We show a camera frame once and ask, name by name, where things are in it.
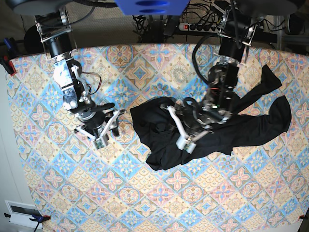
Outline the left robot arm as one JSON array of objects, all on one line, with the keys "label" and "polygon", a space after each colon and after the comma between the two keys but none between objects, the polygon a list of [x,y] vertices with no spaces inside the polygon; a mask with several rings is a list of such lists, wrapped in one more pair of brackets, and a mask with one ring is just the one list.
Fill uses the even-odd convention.
[{"label": "left robot arm", "polygon": [[223,14],[219,29],[222,38],[219,61],[204,77],[197,64],[197,51],[209,35],[202,37],[192,53],[192,62],[198,77],[207,84],[206,95],[201,102],[191,98],[183,100],[183,123],[192,130],[200,130],[209,124],[224,124],[232,116],[234,88],[238,81],[239,64],[243,52],[251,45],[256,24],[232,4]]}]

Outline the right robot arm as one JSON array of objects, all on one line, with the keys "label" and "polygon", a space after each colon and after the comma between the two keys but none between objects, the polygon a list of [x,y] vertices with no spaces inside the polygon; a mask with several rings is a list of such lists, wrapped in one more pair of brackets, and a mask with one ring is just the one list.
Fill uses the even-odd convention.
[{"label": "right robot arm", "polygon": [[108,131],[118,136],[120,111],[113,109],[113,103],[94,103],[90,85],[82,76],[82,66],[72,56],[76,42],[66,8],[62,6],[54,13],[37,15],[35,19],[44,51],[54,61],[53,78],[63,92],[63,106],[83,123],[75,131],[94,139]]}]

